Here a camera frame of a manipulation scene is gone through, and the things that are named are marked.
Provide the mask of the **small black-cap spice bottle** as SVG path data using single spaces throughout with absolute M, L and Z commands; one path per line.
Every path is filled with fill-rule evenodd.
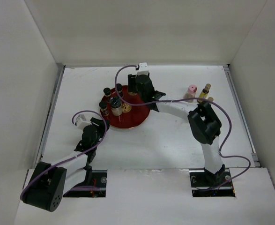
M 106 102 L 109 103 L 110 98 L 111 98 L 111 89 L 106 87 L 106 88 L 103 89 L 103 92 L 104 92 Z
M 116 96 L 123 98 L 123 86 L 120 83 L 116 84 Z
M 108 105 L 106 101 L 101 101 L 99 102 L 99 108 L 100 108 L 100 112 L 101 114 L 105 117 L 109 115 L 109 110 L 108 110 Z

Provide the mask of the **pink-cap spice jar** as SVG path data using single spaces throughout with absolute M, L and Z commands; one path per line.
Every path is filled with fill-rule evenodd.
M 195 97 L 197 91 L 197 86 L 196 85 L 190 85 L 184 94 L 184 99 L 186 99 L 186 102 L 192 103 L 193 99 Z

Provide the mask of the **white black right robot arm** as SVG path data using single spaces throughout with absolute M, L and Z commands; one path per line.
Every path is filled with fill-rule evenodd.
M 188 120 L 193 137 L 202 147 L 205 181 L 212 186 L 219 184 L 225 171 L 219 155 L 222 124 L 211 104 L 207 101 L 197 105 L 185 101 L 165 102 L 166 94 L 154 89 L 149 75 L 128 75 L 128 91 L 139 94 L 150 110 Z

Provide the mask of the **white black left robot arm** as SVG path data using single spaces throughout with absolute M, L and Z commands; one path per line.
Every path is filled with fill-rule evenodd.
M 91 118 L 84 125 L 81 140 L 69 156 L 58 162 L 37 164 L 21 193 L 21 201 L 53 212 L 63 197 L 103 197 L 107 173 L 94 171 L 90 164 L 109 127 L 108 120 Z

